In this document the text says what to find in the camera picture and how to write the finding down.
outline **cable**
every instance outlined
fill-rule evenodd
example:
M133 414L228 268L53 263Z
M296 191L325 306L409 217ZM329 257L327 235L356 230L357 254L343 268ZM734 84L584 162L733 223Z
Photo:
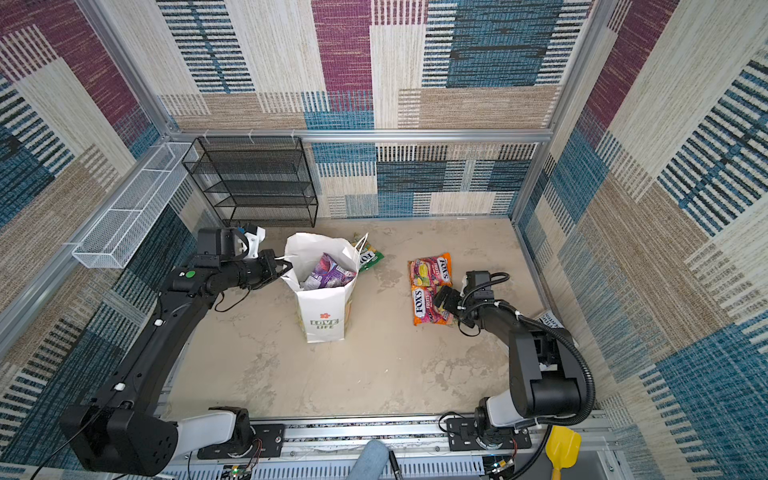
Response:
M594 377L592 376L592 372L589 369L589 365L587 365L587 361L584 360L583 356L581 356L581 353L574 346L573 342L570 341L568 338L566 338L565 335L558 332L556 329L553 329L548 325L545 325L541 322L537 322L536 320L532 320L532 319L529 319L528 317L521 315L519 311L515 310L514 308L512 308L507 304L499 303L497 308L512 312L519 322L544 330L546 333L552 335L558 342L560 342L560 344L564 346L568 350L568 352L571 353L571 355L574 356L574 358L576 359L576 362L581 367L581 371L584 373L584 384L587 390L586 392L587 401L584 403L584 405L581 406L581 409L579 410L578 413L570 417L566 417L564 419L559 419L556 417L538 417L536 419L527 419L523 422L517 423L515 425L515 428L521 429L521 428L533 426L536 424L560 425L560 426L568 427L571 425L576 425L586 420L589 417L589 414L592 413L592 409L594 408L594 399L595 399Z
M536 460L541 456L541 453L544 451L544 449L547 446L547 442L549 441L549 435L552 433L552 425L547 426L547 431L544 433L544 437L541 439L541 443L538 444L538 447L536 448L536 451L533 452L533 456L528 459L528 461L525 463L525 465L520 468L519 471L515 469L515 473L512 474L511 477L509 477L507 480L515 480L517 478L520 478L525 474L534 463L536 463Z
M238 303L242 302L243 300L245 300L245 299L248 297L248 294L250 293L250 290L251 290L251 289L249 288L249 289L248 289L248 291L247 291L247 292L245 293L245 295L243 296L243 298L241 298L240 300L236 301L236 302L235 302L233 305L231 305L231 306L228 306L228 307L227 307L225 310L219 310L217 307L218 307L219 305L221 305L221 303L224 301L224 297L225 297L225 295L224 295L224 292L222 292L222 293L221 293L221 300L219 300L219 303L217 303L217 304L214 306L214 312L218 312L218 313L229 312L229 311L230 311L230 310L232 310L232 309L233 309L235 306L237 306L237 304L238 304Z
M445 424L445 429L442 427L442 425L440 425L440 422L442 422L442 420L443 420L445 417L447 417L448 415L454 415L454 416L457 416L457 417L462 417L463 419L467 418L467 417L463 416L461 413L456 413L456 412L446 412L446 413L443 413L443 414L440 416L440 418L439 418L439 419L437 419L437 428L439 428L440 430L442 430L444 433L452 433L453 435L461 435L461 433L460 433L460 432L451 432L450 430L447 430L447 428L448 428L448 423L446 423L446 424Z
M482 332L482 329L480 328L480 325L475 325L476 327L478 327L478 332L475 335L469 335L467 332L462 330L462 324L463 323L464 322L462 322L461 320L459 320L459 322L458 322L458 331L461 332L463 336L478 336L478 335L480 335L480 332Z
M515 465L515 457L518 456L518 441L515 440L515 437L511 437L512 444L515 446L515 451L512 453L511 457L509 457L509 460L501 460L500 462L496 462L493 465L496 467L493 470L491 470L492 475L497 475L507 468L510 468Z
M501 278L500 280L493 280L493 278L494 278L494 277L496 277L496 276L500 276L500 277L503 277L503 278ZM482 290L482 289L484 289L484 288L488 288L489 286L494 286L494 285L498 285L498 284L500 284L500 283L504 283L504 282L506 282L507 280L509 280L509 273L506 273L506 272L496 272L496 273L491 273L491 276L490 276L490 278L491 278L491 281L490 281L490 282L483 282L483 283L480 283L479 285L475 285L475 288L473 288L472 290L469 290L467 293L465 293L465 294L464 294L464 297L462 298L462 301L461 301L461 302L459 302L459 304L460 304L461 306L464 306L464 302L465 302L465 301L466 301L466 300L467 300L467 299L468 299L470 296L472 296L472 294L473 294L474 292L477 292L478 290Z
M157 326L154 327L154 330L152 330L152 333L150 333L149 338L147 339L147 342L141 347L141 350L139 351L139 354L136 355L136 358L134 359L134 362L131 364L131 367L128 370L126 370L126 372L130 373L134 369L134 367L136 366L136 362L139 360L139 357L141 357L141 354L144 353L144 350L147 348L147 345L149 345L150 341L152 340L152 337L154 336L155 332L157 332L158 328L159 327L157 327ZM123 376L123 378L121 380L119 380L118 383L125 382L126 378L127 378L126 376ZM66 442L62 443L57 449L54 450L53 453L51 453L45 460L43 460L43 462L35 470L35 473L32 474L32 477L30 477L29 480L35 480L35 477L38 476L38 473L40 473L40 471L43 469L43 467L45 467L48 464L48 462L50 462L65 446L69 445L70 442L72 440L74 440L78 435L80 435L86 428L88 428L88 426L91 423L95 422L96 419L98 418L99 414L101 414L101 412L104 411L104 409L107 407L107 405L109 405L109 402L112 401L112 399L114 398L115 395L117 395L117 393L118 393L117 390L113 390L112 391L112 395L110 395L109 399L106 402L104 402L104 405L102 405L99 408L99 410L97 410L96 413L91 418L88 419L88 421L85 423L85 425L80 427L80 429L72 437L69 438L69 440L67 440Z
M107 406L107 404L112 400L112 398L117 393L118 393L118 391L115 390L114 393L112 393L112 396L109 398L109 400L104 402L104 405L102 405L101 408L99 410L97 410L96 413L91 418L88 419L88 421L85 423L85 425L80 427L80 429L73 436L71 436L69 438L69 440L67 440L66 442L62 443L57 449L54 450L53 453L51 453L45 460L43 460L43 462L40 464L40 466L37 468L37 470L35 470L35 473L32 474L32 477L30 477L29 480L35 480L35 477L38 476L38 473L40 473L40 471L43 469L43 467L45 467L48 464L48 462L50 462L62 449L64 449L65 446L69 445L69 442L71 442L72 440L75 439L75 437L80 435L83 432L83 430L88 428L88 426L90 426L91 423L95 422L96 419L98 418L99 414L101 414L101 412L104 411L104 408Z
M246 465L245 467L246 471L248 471L249 468L253 468L259 464L259 458L261 458L261 447L263 446L263 444L261 442L261 439L257 438L257 440L259 441L259 446L257 447L256 451L253 452L253 454L250 456L250 460L248 460L248 465ZM256 463L251 465L250 463L253 461L253 457L256 457Z

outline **white plastic bracket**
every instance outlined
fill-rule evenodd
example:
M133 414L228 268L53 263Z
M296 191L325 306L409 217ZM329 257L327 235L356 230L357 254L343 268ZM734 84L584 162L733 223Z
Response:
M254 259L259 257L259 243L266 238L266 230L262 227L256 228L256 234L246 233L245 237L248 239L248 255L246 258Z

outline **patterned wall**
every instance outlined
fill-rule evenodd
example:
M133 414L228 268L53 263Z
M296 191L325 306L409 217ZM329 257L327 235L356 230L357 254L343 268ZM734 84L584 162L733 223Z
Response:
M536 144L304 144L318 217L509 215Z
M0 2L0 310L157 138L74 1Z
M0 1L0 310L157 139L74 1ZM0 361L3 478L63 442L58 414L119 362L160 279L212 221L186 180L125 270L66 279ZM71 452L51 466L80 468Z
M520 227L636 478L768 478L768 2L602 33Z
M104 0L183 129L540 128L591 0Z
M78 266L8 352L0 366L0 462L39 465L65 440L57 424L63 409L106 380L163 278L194 252L194 234L215 225L205 202L186 179L124 270ZM68 449L49 466L81 468Z

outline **metal mesh rack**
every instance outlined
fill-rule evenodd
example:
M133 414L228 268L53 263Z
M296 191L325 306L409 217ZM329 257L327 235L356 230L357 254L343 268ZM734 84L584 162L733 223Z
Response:
M184 167L228 227L314 227L317 193L301 139L199 137Z
M125 268L187 176L182 159L195 158L188 143L158 148L72 255L87 268Z

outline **black cable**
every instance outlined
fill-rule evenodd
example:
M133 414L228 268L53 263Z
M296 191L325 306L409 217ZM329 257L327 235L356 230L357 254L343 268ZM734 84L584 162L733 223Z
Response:
M141 350L139 351L139 354L136 355L136 358L134 359L134 362L131 364L131 367L127 370L127 372L130 372L134 369L136 366L136 362L139 360L139 357L141 357L141 354L144 353L144 350L147 348L147 345L149 345L149 342L152 340L152 337L154 336L154 333L157 332L158 327L154 327L154 330L152 330L152 333L150 333L149 338L147 339L147 342L144 344L144 346L141 347ZM119 380L118 383L125 382L125 377L123 379ZM98 418L99 414L104 411L104 408L106 408L107 405L109 405L109 402L112 401L115 395L117 395L118 391L114 390L112 392L112 395L109 397L109 399L104 402L104 405L99 408L99 410L96 411L96 413L83 425L80 427L80 429L67 440L66 442L62 443L56 450L54 450L53 453L51 453L43 462L40 464L40 466L35 470L35 473L32 474L32 477L29 478L29 480L35 480L35 477L38 476L38 473L45 467L48 462L50 462L65 446L69 445L72 440L75 439L78 435L80 435L91 423L95 422Z
M224 295L224 292L222 292L222 293L221 293L221 300L219 300L219 303L217 303L217 304L214 306L214 312L218 312L218 313L229 312L229 311L230 311L230 310L232 310L232 309L233 309L235 306L237 306L237 304L238 304L238 303L240 303L240 302L242 302L243 300L245 300L245 299L248 297L248 294L250 293L250 291L251 291L251 289L249 288L249 289L248 289L248 291L247 291L247 292L245 293L245 295L243 296L243 298L241 298L240 300L236 301L236 302L235 302L233 305L231 305L231 306L228 306L228 307L227 307L225 310L219 310L217 307L218 307L219 305L221 305L221 303L224 301L224 297L225 297L225 295Z
M475 305L472 305L468 309L464 310L464 312L462 312L462 317L469 318L470 313L474 312L475 310L477 310L482 306L495 306L495 305L493 304L493 301L490 301L490 300L485 302L478 302Z
M500 280L493 280L493 279L494 279L494 277L497 277L497 276L500 276L500 277L502 277L502 278L501 278ZM469 290L467 293L465 293L465 294L464 294L464 297L462 298L462 301L461 301L461 302L459 302L459 304L460 304L461 306L464 306L464 302L465 302L465 301L466 301L466 300L467 300L467 299L468 299L470 296L472 296L472 294L473 294L474 292L477 292L478 290L482 290L482 289L484 289L484 288L488 288L489 286L494 286L494 285L498 285L498 284L500 284L500 283L504 283L504 282L506 282L507 280L509 280L509 273L506 273L506 272L496 272L496 273L491 273L491 277L490 277L490 278L491 278L491 281L490 281L490 282L483 282L483 283L480 283L479 285L475 285L475 288L473 288L472 290Z
M482 329L480 328L480 325L475 325L476 327L478 327L478 332L475 335L469 335L467 332L462 330L462 324L463 323L464 322L462 322L461 320L459 320L459 322L458 322L458 331L461 332L463 336L470 336L470 337L471 336L477 336L477 335L480 335L480 332L482 332Z
M118 391L115 390L114 393L112 394L112 397L114 397L115 394L117 394L117 393L118 393ZM40 464L40 466L37 468L37 470L35 470L35 473L32 474L32 477L30 477L29 480L35 480L35 477L38 476L38 473L40 473L40 471L43 469L43 467L45 467L48 464L48 462L50 462L61 450L63 450L65 446L69 445L69 442L71 442L72 440L75 439L75 437L80 435L83 432L83 430L88 428L88 426L90 426L91 423L95 422L96 419L98 418L99 414L104 411L104 408L107 406L107 404L110 402L110 400L112 400L112 397L110 397L109 400L104 402L104 405L102 405L101 408L99 410L97 410L96 413L85 423L85 425L80 427L80 429L72 437L69 438L69 440L67 440L66 442L62 443L57 449L54 450L53 453L51 453L45 460L43 460L43 462Z
M263 447L263 443L261 442L261 439L256 438L256 440L253 441L253 444L255 446L256 442L259 442L259 446L256 450L253 451L253 454L250 456L250 460L248 460L248 465L246 465L245 469L248 470L249 468L255 467L259 464L259 458L261 458L261 449ZM256 463L251 465L251 462L253 462L253 459L256 459Z
M533 456L528 459L528 461L525 463L525 465L520 468L520 470L517 470L515 468L515 473L512 474L511 477L509 477L507 480L515 480L516 478L520 478L525 474L534 463L536 463L536 460L541 456L541 453L544 451L544 449L547 447L547 441L549 440L549 435L552 433L552 425L547 425L547 431L544 433L544 437L541 439L541 443L538 444L538 447L536 448L536 451L533 452Z
M457 416L457 417L462 417L463 419L467 418L467 417L463 416L461 413L456 413L456 412L445 412L445 413L443 413L443 414L440 416L440 418L439 418L439 419L437 419L437 428L439 428L440 430L442 430L444 433L452 433L453 435L461 435L461 433L460 433L460 432L451 432L450 430L448 430L448 429L447 429L447 428L448 428L448 424L447 424L447 423L445 424L445 428L443 428L443 427L442 427L442 425L440 424L440 422L442 422L442 421L443 421L443 419L444 419L445 417L447 417L448 415L454 415L454 416Z
M515 428L520 429L524 427L529 427L529 426L536 425L537 423L539 425L560 425L560 426L568 427L568 426L576 425L586 420L589 417L589 414L592 413L592 409L594 408L594 399L595 399L594 377L592 376L592 372L589 369L589 365L587 365L587 361L584 360L583 356L581 356L581 353L574 346L573 342L570 341L568 338L566 338L562 333L558 332L556 329L553 329L548 325L545 325L541 322L537 322L536 320L529 319L528 317L525 317L523 315L516 313L517 311L513 307L505 303L499 303L498 308L511 312L513 315L515 315L518 321L525 323L526 325L544 330L546 333L552 335L558 342L560 342L560 344L564 346L565 349L567 349L568 352L571 353L571 355L574 356L574 358L576 359L576 362L581 367L581 371L584 373L584 384L587 390L586 392L587 400L585 404L581 406L581 408L579 409L579 412L576 413L575 415L566 417L564 419L560 419L557 417L538 417L537 419L527 419L523 422L519 422L515 424Z

